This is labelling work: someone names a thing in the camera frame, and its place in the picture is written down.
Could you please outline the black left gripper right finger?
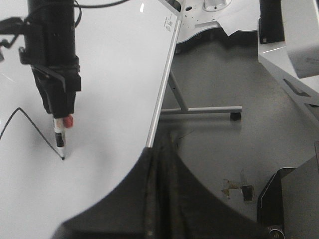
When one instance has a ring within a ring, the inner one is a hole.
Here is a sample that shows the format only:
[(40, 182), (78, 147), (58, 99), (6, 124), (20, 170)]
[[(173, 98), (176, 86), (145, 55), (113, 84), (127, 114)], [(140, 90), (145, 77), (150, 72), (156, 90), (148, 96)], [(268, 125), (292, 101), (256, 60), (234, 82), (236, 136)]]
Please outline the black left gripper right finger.
[(171, 137), (154, 142), (158, 239), (268, 239), (269, 233), (226, 206), (186, 167)]

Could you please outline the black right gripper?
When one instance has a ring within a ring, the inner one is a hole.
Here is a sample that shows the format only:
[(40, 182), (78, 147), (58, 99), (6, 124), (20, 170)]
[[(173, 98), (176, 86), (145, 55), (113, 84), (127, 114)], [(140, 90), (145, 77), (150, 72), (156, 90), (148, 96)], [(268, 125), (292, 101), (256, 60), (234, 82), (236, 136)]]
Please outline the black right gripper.
[(43, 106), (55, 119), (74, 113), (76, 92), (81, 91), (79, 58), (56, 65), (36, 64), (24, 49), (19, 50), (20, 61), (30, 65)]

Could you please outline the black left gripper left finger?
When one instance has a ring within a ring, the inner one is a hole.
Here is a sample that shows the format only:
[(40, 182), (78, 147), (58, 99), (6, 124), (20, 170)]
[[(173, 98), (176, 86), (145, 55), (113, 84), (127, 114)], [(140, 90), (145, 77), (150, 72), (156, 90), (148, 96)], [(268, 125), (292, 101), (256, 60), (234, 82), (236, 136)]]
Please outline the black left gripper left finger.
[(143, 149), (127, 176), (107, 196), (64, 221), (54, 239), (143, 239), (153, 149)]

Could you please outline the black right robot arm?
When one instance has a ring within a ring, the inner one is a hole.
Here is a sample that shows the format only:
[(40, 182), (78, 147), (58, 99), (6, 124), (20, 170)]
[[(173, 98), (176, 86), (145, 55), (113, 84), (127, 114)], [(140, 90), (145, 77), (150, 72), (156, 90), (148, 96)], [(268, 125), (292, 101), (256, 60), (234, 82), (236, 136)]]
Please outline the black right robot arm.
[(73, 1), (30, 0), (28, 10), (20, 61), (31, 66), (46, 112), (64, 118), (74, 113), (76, 92), (81, 90)]

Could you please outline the white robot base body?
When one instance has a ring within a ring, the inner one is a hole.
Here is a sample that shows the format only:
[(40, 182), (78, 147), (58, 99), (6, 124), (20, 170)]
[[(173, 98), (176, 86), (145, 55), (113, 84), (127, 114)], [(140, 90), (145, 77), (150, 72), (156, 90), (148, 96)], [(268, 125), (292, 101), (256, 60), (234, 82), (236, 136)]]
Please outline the white robot base body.
[(213, 28), (257, 32), (259, 62), (308, 115), (319, 112), (316, 0), (182, 0), (178, 43)]

